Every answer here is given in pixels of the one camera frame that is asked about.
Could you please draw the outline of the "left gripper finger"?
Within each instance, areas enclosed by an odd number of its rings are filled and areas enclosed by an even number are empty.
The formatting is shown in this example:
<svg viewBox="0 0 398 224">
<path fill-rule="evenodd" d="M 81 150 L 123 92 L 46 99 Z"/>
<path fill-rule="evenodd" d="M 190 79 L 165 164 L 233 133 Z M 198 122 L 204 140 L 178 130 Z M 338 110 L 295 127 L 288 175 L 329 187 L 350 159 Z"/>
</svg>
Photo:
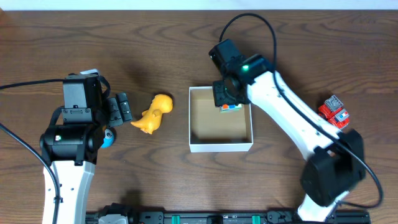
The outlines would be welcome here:
<svg viewBox="0 0 398 224">
<path fill-rule="evenodd" d="M 119 111 L 120 111 L 123 121 L 124 122 L 132 121 L 132 114 L 131 114 L 131 109 L 130 109 L 130 105 L 128 102 L 127 94 L 118 93 L 116 95 L 116 98 L 119 103 Z"/>
<path fill-rule="evenodd" d="M 115 97 L 108 98 L 106 100 L 106 105 L 108 107 L 108 113 L 109 113 L 108 126 L 115 127 L 122 125 L 124 121 L 121 116 L 121 111 L 117 99 Z"/>
</svg>

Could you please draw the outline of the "multicolour puzzle cube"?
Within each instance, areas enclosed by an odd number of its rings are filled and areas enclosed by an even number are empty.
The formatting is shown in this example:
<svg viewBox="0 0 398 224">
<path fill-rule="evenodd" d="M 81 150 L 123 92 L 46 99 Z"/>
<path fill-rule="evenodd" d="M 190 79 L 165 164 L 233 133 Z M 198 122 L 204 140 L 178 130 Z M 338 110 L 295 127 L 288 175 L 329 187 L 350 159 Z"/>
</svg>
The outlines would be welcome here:
<svg viewBox="0 0 398 224">
<path fill-rule="evenodd" d="M 224 104 L 224 105 L 222 105 L 220 107 L 220 112 L 221 113 L 229 113 L 229 112 L 232 112 L 232 111 L 238 111 L 242 107 L 243 107 L 242 104 L 238 104 L 238 105 L 227 105 L 227 104 Z"/>
</svg>

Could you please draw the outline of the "blue ball toy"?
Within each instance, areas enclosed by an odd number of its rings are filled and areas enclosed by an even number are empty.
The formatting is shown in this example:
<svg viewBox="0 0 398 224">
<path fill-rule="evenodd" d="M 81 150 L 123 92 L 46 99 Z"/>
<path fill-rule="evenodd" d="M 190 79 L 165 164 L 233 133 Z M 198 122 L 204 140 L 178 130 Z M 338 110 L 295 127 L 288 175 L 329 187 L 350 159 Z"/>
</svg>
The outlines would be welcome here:
<svg viewBox="0 0 398 224">
<path fill-rule="evenodd" d="M 116 139 L 116 131 L 114 128 L 107 128 L 104 131 L 104 139 L 101 148 L 108 148 L 113 145 Z"/>
</svg>

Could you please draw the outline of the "orange dinosaur toy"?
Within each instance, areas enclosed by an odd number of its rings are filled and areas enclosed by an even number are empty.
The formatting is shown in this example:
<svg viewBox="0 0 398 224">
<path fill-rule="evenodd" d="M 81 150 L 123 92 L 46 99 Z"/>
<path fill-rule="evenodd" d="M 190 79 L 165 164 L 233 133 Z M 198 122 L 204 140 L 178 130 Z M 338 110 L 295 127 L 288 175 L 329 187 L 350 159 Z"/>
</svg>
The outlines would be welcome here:
<svg viewBox="0 0 398 224">
<path fill-rule="evenodd" d="M 132 121 L 131 124 L 144 133 L 152 134 L 160 127 L 162 115 L 171 112 L 172 109 L 173 100 L 170 96 L 164 94 L 155 95 L 149 109 L 142 112 L 142 118 Z"/>
</svg>

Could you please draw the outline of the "red toy fire truck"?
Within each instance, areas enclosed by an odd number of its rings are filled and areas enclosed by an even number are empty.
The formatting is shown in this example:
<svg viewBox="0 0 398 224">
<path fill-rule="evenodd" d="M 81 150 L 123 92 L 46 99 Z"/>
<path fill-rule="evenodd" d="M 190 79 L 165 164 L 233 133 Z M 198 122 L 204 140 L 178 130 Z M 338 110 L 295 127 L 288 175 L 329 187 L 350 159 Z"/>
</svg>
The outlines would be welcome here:
<svg viewBox="0 0 398 224">
<path fill-rule="evenodd" d="M 332 95 L 318 107 L 318 115 L 339 129 L 347 127 L 350 122 L 349 113 L 335 95 Z"/>
</svg>

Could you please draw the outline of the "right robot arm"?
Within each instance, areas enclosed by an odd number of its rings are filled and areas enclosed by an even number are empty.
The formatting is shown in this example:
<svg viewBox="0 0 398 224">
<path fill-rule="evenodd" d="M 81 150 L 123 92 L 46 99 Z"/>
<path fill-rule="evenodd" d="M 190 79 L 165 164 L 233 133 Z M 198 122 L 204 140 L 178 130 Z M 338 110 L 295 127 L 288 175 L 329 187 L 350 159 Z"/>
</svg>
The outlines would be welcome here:
<svg viewBox="0 0 398 224">
<path fill-rule="evenodd" d="M 209 56 L 223 77 L 213 82 L 215 105 L 251 103 L 282 128 L 306 162 L 300 178 L 305 198 L 297 214 L 303 221 L 325 221 L 365 178 L 360 134 L 344 133 L 316 114 L 263 56 L 245 57 L 229 39 L 215 45 Z"/>
</svg>

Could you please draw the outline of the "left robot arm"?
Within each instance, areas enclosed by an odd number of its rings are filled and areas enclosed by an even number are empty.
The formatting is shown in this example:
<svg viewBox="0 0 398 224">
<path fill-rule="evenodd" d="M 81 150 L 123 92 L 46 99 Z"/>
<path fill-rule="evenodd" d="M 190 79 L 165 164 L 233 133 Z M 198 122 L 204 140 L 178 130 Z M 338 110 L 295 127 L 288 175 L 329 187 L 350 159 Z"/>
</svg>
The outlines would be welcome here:
<svg viewBox="0 0 398 224">
<path fill-rule="evenodd" d="M 105 77 L 96 69 L 69 74 L 63 80 L 64 104 L 40 137 L 49 171 L 44 171 L 43 223 L 84 223 L 98 150 L 106 132 L 132 121 L 125 93 L 110 97 Z"/>
</svg>

